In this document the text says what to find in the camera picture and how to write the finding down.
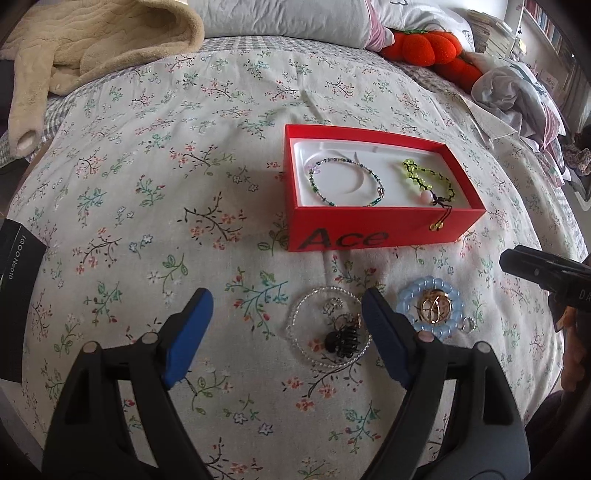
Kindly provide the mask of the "right hand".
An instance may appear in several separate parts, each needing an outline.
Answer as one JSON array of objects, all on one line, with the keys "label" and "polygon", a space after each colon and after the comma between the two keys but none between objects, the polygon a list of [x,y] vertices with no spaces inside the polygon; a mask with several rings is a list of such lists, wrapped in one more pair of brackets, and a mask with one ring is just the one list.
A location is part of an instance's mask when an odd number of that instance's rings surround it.
[{"label": "right hand", "polygon": [[590,355],[590,314],[567,306],[556,323],[565,339],[561,386],[574,392],[585,377],[585,361]]}]

